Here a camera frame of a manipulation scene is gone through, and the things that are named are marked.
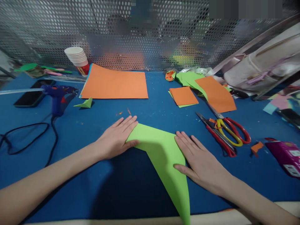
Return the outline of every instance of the blue table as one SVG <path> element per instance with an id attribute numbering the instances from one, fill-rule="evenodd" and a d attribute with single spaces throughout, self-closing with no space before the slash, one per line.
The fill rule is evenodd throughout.
<path id="1" fill-rule="evenodd" d="M 58 145 L 52 162 L 58 161 L 97 140 L 120 117 L 138 116 L 139 123 L 167 132 L 185 131 L 197 137 L 230 173 L 248 183 L 272 201 L 299 201 L 300 180 L 289 177 L 267 148 L 259 151 L 259 159 L 250 157 L 250 146 L 265 137 L 292 141 L 300 146 L 299 133 L 277 114 L 269 115 L 262 109 L 267 104 L 250 99 L 235 100 L 237 110 L 224 113 L 240 122 L 252 137 L 251 145 L 238 148 L 236 158 L 223 157 L 221 147 L 206 130 L 195 112 L 214 118 L 207 105 L 179 108 L 168 93 L 178 88 L 176 82 L 167 82 L 160 72 L 146 73 L 149 99 L 95 100 L 91 109 L 80 110 L 73 105 L 83 102 L 75 98 L 62 117 L 55 122 L 59 133 Z M 22 74 L 4 90 L 29 88 L 34 79 Z M 57 82 L 82 89 L 83 84 Z M 15 108 L 13 103 L 21 93 L 0 95 L 0 133 L 24 125 L 50 122 L 50 100 L 46 96 L 36 108 Z M 12 133 L 9 139 L 16 148 L 25 146 L 43 127 L 28 128 Z M 7 155 L 0 150 L 0 188 L 14 183 L 43 168 L 54 142 L 54 133 L 48 130 L 30 148 L 19 155 Z M 216 212 L 231 208 L 228 202 L 187 180 L 191 214 Z M 111 160 L 98 162 L 75 176 L 51 195 L 43 207 L 26 222 L 44 222 L 67 219 L 126 219 L 177 216 L 161 180 L 147 154 L 136 148 Z"/>

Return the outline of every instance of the blue glue gun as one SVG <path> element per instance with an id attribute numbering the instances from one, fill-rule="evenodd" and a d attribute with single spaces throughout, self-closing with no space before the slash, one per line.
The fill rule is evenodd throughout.
<path id="1" fill-rule="evenodd" d="M 60 117 L 63 115 L 63 111 L 61 108 L 61 101 L 66 94 L 75 93 L 77 88 L 71 86 L 62 86 L 62 85 L 42 85 L 43 93 L 46 95 L 50 95 L 52 97 L 52 115 L 56 117 Z"/>

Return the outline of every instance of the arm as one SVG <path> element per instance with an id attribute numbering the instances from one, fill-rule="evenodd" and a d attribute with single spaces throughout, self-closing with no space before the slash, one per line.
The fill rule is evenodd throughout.
<path id="1" fill-rule="evenodd" d="M 195 183 L 219 195 L 265 225 L 299 225 L 300 220 L 231 175 L 194 136 L 176 132 L 175 140 L 191 168 L 174 167 Z"/>
<path id="2" fill-rule="evenodd" d="M 125 143 L 138 124 L 136 118 L 119 119 L 96 142 L 0 190 L 1 224 L 19 224 L 59 185 L 98 161 L 137 145 L 137 140 Z"/>

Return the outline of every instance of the yellow-handled scissors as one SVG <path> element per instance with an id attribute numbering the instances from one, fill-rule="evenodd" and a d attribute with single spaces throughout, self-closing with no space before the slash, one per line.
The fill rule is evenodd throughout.
<path id="1" fill-rule="evenodd" d="M 243 144 L 249 144 L 251 142 L 251 138 L 249 133 L 243 128 L 239 123 L 235 122 L 234 120 L 226 117 L 224 118 L 222 114 L 218 113 L 210 104 L 208 104 L 212 112 L 215 114 L 215 116 L 218 118 L 217 119 L 217 128 L 219 129 L 220 133 L 234 146 L 241 147 Z M 245 136 L 245 139 L 242 139 L 241 135 L 239 134 L 238 130 L 236 127 L 240 128 L 243 131 L 243 134 Z M 237 143 L 234 143 L 231 141 L 226 135 L 224 134 L 222 128 L 224 128 L 236 141 Z"/>

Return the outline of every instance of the hand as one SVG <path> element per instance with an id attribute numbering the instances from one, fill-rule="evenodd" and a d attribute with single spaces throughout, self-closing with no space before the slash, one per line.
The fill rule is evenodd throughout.
<path id="1" fill-rule="evenodd" d="M 119 119 L 107 128 L 97 141 L 91 144 L 96 152 L 98 152 L 100 156 L 99 160 L 113 158 L 139 144 L 138 140 L 125 143 L 130 133 L 138 124 L 136 119 L 137 116 L 129 116 L 125 120 L 124 118 Z"/>
<path id="2" fill-rule="evenodd" d="M 174 167 L 213 194 L 224 195 L 235 177 L 193 135 L 190 139 L 185 132 L 177 131 L 175 141 L 191 169 L 179 164 Z"/>

